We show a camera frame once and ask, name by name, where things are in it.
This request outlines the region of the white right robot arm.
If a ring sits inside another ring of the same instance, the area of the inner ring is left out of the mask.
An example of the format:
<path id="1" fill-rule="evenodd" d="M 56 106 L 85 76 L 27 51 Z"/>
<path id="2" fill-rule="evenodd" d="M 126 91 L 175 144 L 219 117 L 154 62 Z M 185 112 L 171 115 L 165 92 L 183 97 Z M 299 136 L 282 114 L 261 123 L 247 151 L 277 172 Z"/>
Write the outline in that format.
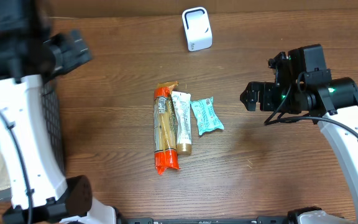
<path id="1" fill-rule="evenodd" d="M 318 125 L 346 178 L 358 223 L 358 86 L 349 77 L 332 78 L 321 45 L 280 52 L 268 66 L 274 82 L 248 83 L 240 101 L 249 111 L 269 111 L 266 126 L 303 120 Z"/>

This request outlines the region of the white Pantene tube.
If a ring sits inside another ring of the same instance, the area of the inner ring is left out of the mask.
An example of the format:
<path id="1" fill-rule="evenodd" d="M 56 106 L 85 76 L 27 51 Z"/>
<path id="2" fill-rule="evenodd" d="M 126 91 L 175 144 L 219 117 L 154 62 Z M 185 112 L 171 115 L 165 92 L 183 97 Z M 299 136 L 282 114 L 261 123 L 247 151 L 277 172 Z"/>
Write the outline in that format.
<path id="1" fill-rule="evenodd" d="M 177 153 L 179 155 L 190 155 L 192 152 L 190 99 L 189 93 L 172 92 L 172 101 L 177 118 Z"/>

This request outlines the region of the orange spaghetti packet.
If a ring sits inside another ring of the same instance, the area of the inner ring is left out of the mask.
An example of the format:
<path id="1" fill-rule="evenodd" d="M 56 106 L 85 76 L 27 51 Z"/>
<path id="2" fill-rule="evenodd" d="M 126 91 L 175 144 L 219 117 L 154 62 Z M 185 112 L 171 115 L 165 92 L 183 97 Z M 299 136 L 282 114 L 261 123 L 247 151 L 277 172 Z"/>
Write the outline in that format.
<path id="1" fill-rule="evenodd" d="M 177 120 L 172 101 L 176 86 L 177 81 L 159 83 L 154 91 L 154 158 L 158 175 L 167 169 L 179 169 Z"/>

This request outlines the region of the teal wet wipes packet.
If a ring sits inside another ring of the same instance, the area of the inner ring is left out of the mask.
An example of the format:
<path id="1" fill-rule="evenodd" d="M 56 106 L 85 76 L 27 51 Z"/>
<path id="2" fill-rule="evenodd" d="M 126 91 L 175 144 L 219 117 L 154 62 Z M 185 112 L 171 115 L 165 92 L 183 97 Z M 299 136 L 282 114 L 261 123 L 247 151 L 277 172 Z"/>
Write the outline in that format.
<path id="1" fill-rule="evenodd" d="M 224 125 L 214 112 L 213 103 L 213 96 L 190 102 L 191 109 L 196 118 L 199 136 L 216 129 L 224 130 Z"/>

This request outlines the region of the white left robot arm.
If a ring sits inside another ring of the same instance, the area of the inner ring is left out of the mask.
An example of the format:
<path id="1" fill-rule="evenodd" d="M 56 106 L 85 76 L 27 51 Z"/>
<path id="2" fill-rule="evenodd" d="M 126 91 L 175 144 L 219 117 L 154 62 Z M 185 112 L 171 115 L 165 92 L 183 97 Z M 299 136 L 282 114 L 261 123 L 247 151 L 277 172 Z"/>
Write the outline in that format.
<path id="1" fill-rule="evenodd" d="M 11 183 L 4 223 L 116 223 L 84 175 L 66 178 L 52 151 L 42 88 L 91 60 L 80 32 L 52 35 L 37 1 L 0 1 L 0 147 Z"/>

